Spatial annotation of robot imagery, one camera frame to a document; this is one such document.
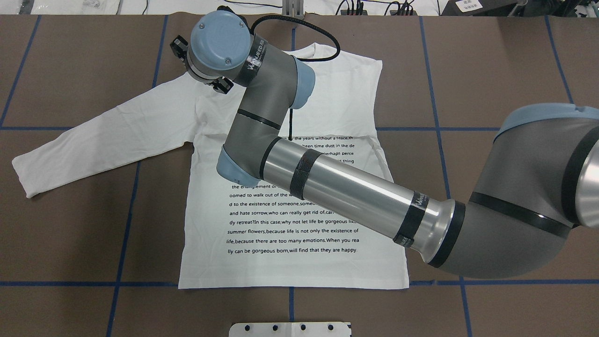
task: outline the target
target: gray robot arm segment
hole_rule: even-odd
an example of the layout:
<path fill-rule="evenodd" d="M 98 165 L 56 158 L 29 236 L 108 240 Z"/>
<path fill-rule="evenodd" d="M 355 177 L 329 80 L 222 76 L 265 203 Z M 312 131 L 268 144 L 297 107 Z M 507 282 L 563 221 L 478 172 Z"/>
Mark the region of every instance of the gray robot arm segment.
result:
<path fill-rule="evenodd" d="M 217 168 L 230 181 L 263 179 L 419 251 L 434 267 L 475 278 L 534 270 L 557 255 L 575 223 L 599 223 L 599 110 L 515 111 L 468 204 L 437 201 L 278 137 L 288 108 L 311 94 L 313 71 L 239 27 L 234 14 L 206 15 L 184 60 L 205 83 L 226 76 L 247 87 Z M 210 44 L 222 39 L 238 42 Z"/>

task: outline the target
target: black cable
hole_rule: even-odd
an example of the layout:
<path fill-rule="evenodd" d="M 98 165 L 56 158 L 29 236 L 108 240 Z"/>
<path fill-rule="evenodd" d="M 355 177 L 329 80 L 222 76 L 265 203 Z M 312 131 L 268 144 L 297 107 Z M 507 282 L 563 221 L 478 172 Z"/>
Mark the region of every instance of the black cable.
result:
<path fill-rule="evenodd" d="M 414 2 L 415 0 L 412 0 L 410 2 L 408 2 L 407 0 L 403 3 L 403 5 L 401 6 L 401 14 L 400 12 L 395 13 L 395 15 L 412 15 L 412 12 L 414 12 L 414 7 L 412 7 L 412 2 Z"/>
<path fill-rule="evenodd" d="M 392 4 L 396 4 L 397 5 L 397 13 L 400 12 L 401 4 L 398 1 L 392 1 L 392 2 L 389 2 L 389 5 L 387 5 L 387 9 L 385 9 L 385 13 L 383 14 L 383 16 L 387 15 L 387 12 L 389 11 L 389 7 L 391 7 Z"/>
<path fill-rule="evenodd" d="M 293 123 L 291 122 L 294 119 L 294 110 L 289 109 L 289 141 L 292 141 L 294 138 L 291 136 L 291 128 L 293 127 Z"/>
<path fill-rule="evenodd" d="M 347 4 L 347 12 L 349 12 L 349 2 L 347 0 L 343 0 L 341 1 L 341 3 L 339 3 L 339 7 L 337 7 L 337 11 L 335 12 L 335 15 L 339 14 L 339 10 L 341 9 L 341 6 L 343 5 L 343 3 Z"/>
<path fill-rule="evenodd" d="M 274 7 L 274 8 L 283 8 L 283 6 L 270 5 L 270 4 L 257 4 L 255 2 L 240 2 L 240 1 L 231 1 L 231 0 L 224 0 L 224 1 L 228 2 L 230 4 L 256 5 L 256 6 L 267 6 L 267 7 Z"/>
<path fill-rule="evenodd" d="M 378 2 L 380 4 L 386 4 L 386 5 L 390 4 L 389 1 L 378 1 L 378 0 L 362 0 L 362 1 L 364 1 L 364 2 Z"/>
<path fill-rule="evenodd" d="M 254 24 L 252 25 L 252 27 L 250 28 L 250 34 L 254 35 L 254 30 L 256 29 L 256 27 L 261 23 L 264 22 L 266 20 L 281 20 L 281 21 L 289 21 L 289 22 L 294 22 L 297 23 L 299 25 L 302 26 L 306 26 L 310 29 L 313 29 L 319 33 L 321 33 L 322 35 L 328 37 L 329 39 L 331 39 L 331 41 L 335 44 L 335 48 L 337 48 L 337 51 L 335 52 L 334 55 L 326 57 L 326 58 L 320 58 L 320 59 L 300 59 L 298 58 L 298 60 L 303 61 L 303 62 L 323 62 L 323 61 L 330 61 L 334 58 L 336 58 L 337 56 L 339 56 L 339 54 L 341 53 L 341 46 L 339 45 L 339 42 L 337 41 L 337 39 L 329 32 L 327 32 L 326 30 L 312 25 L 309 22 L 300 20 L 300 19 L 296 19 L 294 17 L 289 17 L 289 16 L 282 16 L 282 15 L 277 15 L 277 14 L 272 14 L 272 15 L 267 15 L 267 16 L 263 16 L 260 17 L 258 20 L 256 20 L 254 22 Z"/>

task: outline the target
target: label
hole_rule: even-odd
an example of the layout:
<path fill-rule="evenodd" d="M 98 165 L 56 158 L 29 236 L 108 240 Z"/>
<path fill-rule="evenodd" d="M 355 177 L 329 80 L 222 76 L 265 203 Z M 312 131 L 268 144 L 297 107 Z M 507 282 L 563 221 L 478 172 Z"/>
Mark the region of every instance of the label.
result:
<path fill-rule="evenodd" d="M 458 6 L 459 10 L 462 11 L 462 13 L 483 8 L 483 5 L 480 4 L 479 0 L 461 0 L 456 1 L 455 4 Z"/>

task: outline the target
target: grid line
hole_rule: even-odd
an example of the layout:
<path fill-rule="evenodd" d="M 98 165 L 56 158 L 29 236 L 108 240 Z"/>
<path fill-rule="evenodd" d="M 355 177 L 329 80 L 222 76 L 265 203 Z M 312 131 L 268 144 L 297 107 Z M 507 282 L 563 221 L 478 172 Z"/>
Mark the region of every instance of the grid line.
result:
<path fill-rule="evenodd" d="M 426 65 L 426 76 L 428 78 L 428 89 L 431 94 L 431 104 L 432 104 L 432 115 L 435 119 L 435 131 L 437 133 L 437 144 L 439 147 L 439 155 L 441 156 L 441 169 L 443 171 L 443 182 L 445 184 L 445 194 L 447 199 L 451 199 L 451 192 L 449 189 L 449 178 L 447 177 L 447 166 L 445 164 L 445 154 L 443 152 L 443 140 L 441 139 L 441 126 L 439 124 L 439 116 L 437 113 L 437 102 L 435 99 L 435 91 L 432 85 L 432 74 L 431 74 L 431 64 L 428 58 L 428 49 L 426 47 L 426 34 L 424 31 L 424 20 L 422 16 L 418 17 L 420 21 L 420 34 L 422 36 L 422 48 L 424 50 L 424 62 Z M 466 324 L 466 331 L 468 333 L 468 337 L 472 337 L 472 327 L 470 324 L 470 311 L 468 310 L 468 298 L 466 296 L 466 287 L 464 285 L 464 278 L 459 277 L 459 287 L 462 294 L 462 306 L 464 307 L 464 320 Z"/>
<path fill-rule="evenodd" d="M 291 29 L 291 51 L 293 50 L 295 50 L 295 28 Z M 289 123 L 289 134 L 291 135 L 291 120 Z M 289 321 L 295 321 L 295 287 L 289 287 Z"/>
<path fill-rule="evenodd" d="M 118 282 L 119 287 L 178 287 L 177 283 L 156 282 L 156 281 L 134 281 Z M 463 281 L 456 280 L 416 280 L 410 281 L 411 287 L 432 287 L 432 286 L 457 286 L 461 284 L 471 285 L 599 285 L 599 279 L 468 279 Z M 117 282 L 111 281 L 0 281 L 0 287 L 115 287 Z M 290 300 L 294 299 L 294 292 L 290 292 Z"/>
<path fill-rule="evenodd" d="M 158 71 L 160 69 L 160 61 L 162 56 L 162 46 L 164 45 L 164 35 L 167 30 L 168 15 L 164 15 L 164 21 L 162 23 L 162 34 L 160 37 L 160 45 L 158 46 L 158 55 L 156 57 L 156 66 L 154 68 L 154 78 L 152 79 L 152 88 L 156 87 L 158 80 Z M 116 306 L 119 299 L 119 290 L 121 278 L 123 276 L 123 267 L 125 265 L 125 255 L 127 253 L 127 243 L 129 240 L 129 231 L 131 229 L 131 221 L 133 219 L 133 204 L 137 196 L 137 186 L 140 178 L 140 167 L 141 161 L 137 162 L 137 168 L 135 169 L 135 179 L 133 182 L 133 191 L 131 192 L 131 201 L 129 202 L 129 213 L 127 215 L 127 225 L 125 226 L 125 235 L 123 236 L 123 245 L 120 251 L 119 270 L 116 277 L 116 285 L 114 286 L 113 301 L 110 307 L 110 316 L 108 317 L 108 327 L 106 328 L 106 337 L 112 335 L 112 327 L 114 323 L 114 315 L 116 314 Z"/>
<path fill-rule="evenodd" d="M 2 116 L 0 117 L 0 127 L 4 124 L 4 119 L 8 113 L 8 107 L 10 106 L 10 102 L 13 100 L 14 90 L 17 88 L 17 83 L 19 82 L 19 77 L 21 77 L 21 71 L 23 71 L 23 67 L 25 66 L 25 61 L 27 60 L 27 55 L 29 54 L 29 50 L 31 49 L 31 45 L 34 42 L 35 33 L 37 32 L 37 27 L 40 25 L 41 15 L 38 15 L 37 20 L 35 21 L 35 26 L 33 31 L 31 31 L 31 36 L 29 37 L 29 42 L 27 42 L 27 48 L 25 48 L 25 53 L 23 53 L 23 58 L 21 59 L 21 64 L 19 65 L 19 69 L 17 70 L 17 74 L 14 76 L 13 86 L 10 88 L 10 92 L 8 93 L 8 98 L 6 100 L 6 104 L 4 104 L 4 109 L 2 111 Z"/>
<path fill-rule="evenodd" d="M 558 66 L 559 75 L 562 78 L 562 82 L 564 83 L 565 93 L 568 95 L 568 100 L 570 104 L 574 104 L 574 100 L 572 99 L 572 94 L 570 93 L 570 87 L 568 86 L 568 82 L 565 80 L 564 70 L 561 67 L 561 62 L 559 61 L 558 51 L 555 48 L 555 42 L 553 40 L 553 34 L 551 33 L 551 24 L 549 23 L 549 16 L 545 15 L 545 26 L 547 26 L 547 34 L 549 34 L 549 42 L 551 42 L 551 49 L 553 49 L 553 57 L 555 57 L 555 63 Z"/>

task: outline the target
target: electrical cable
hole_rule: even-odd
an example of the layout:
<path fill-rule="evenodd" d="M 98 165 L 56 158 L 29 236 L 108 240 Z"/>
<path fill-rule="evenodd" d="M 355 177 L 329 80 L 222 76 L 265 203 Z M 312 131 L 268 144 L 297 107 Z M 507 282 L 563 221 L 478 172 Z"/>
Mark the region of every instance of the electrical cable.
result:
<path fill-rule="evenodd" d="M 347 0 L 343 0 L 341 1 L 341 3 L 339 3 L 339 7 L 337 7 L 337 11 L 335 12 L 335 15 L 339 14 L 339 10 L 341 9 L 341 6 L 343 5 L 343 3 L 347 4 L 347 12 L 349 12 L 349 2 Z"/>
<path fill-rule="evenodd" d="M 383 14 L 383 16 L 387 15 L 387 12 L 389 11 L 389 7 L 391 7 L 392 4 L 396 4 L 397 5 L 397 13 L 400 12 L 401 4 L 398 1 L 392 1 L 389 3 L 389 5 L 387 5 L 387 9 L 385 9 L 385 13 Z"/>
<path fill-rule="evenodd" d="M 335 48 L 337 48 L 337 51 L 335 52 L 335 54 L 333 54 L 332 56 L 326 57 L 326 58 L 319 58 L 319 59 L 301 59 L 298 58 L 298 60 L 303 61 L 303 62 L 323 62 L 323 61 L 330 61 L 334 58 L 336 58 L 337 56 L 339 56 L 339 54 L 341 53 L 341 46 L 339 45 L 339 42 L 337 41 L 337 39 L 329 32 L 327 32 L 326 30 L 315 26 L 309 22 L 300 20 L 300 19 L 296 19 L 294 17 L 289 17 L 289 16 L 282 16 L 282 15 L 278 15 L 278 14 L 272 14 L 272 15 L 267 15 L 267 16 L 263 16 L 260 17 L 258 20 L 256 20 L 256 22 L 254 22 L 254 24 L 252 25 L 252 27 L 250 28 L 250 34 L 254 35 L 254 30 L 256 29 L 256 27 L 266 21 L 266 20 L 281 20 L 281 21 L 289 21 L 289 22 L 294 22 L 297 23 L 299 25 L 302 26 L 306 26 L 310 29 L 313 29 L 319 33 L 321 33 L 322 35 L 328 37 L 329 39 L 331 39 L 331 41 L 335 44 Z"/>
<path fill-rule="evenodd" d="M 378 2 L 380 4 L 389 4 L 389 1 L 378 1 L 378 0 L 362 0 L 364 2 Z"/>
<path fill-rule="evenodd" d="M 293 127 L 293 123 L 292 120 L 294 119 L 294 110 L 293 109 L 289 109 L 289 141 L 292 141 L 294 138 L 291 135 L 291 129 Z"/>
<path fill-rule="evenodd" d="M 241 1 L 231 1 L 231 0 L 224 0 L 224 1 L 228 2 L 230 4 L 256 5 L 256 6 L 267 6 L 267 7 L 274 7 L 274 8 L 283 8 L 283 6 L 270 5 L 270 4 L 257 4 L 255 2 L 241 2 Z"/>

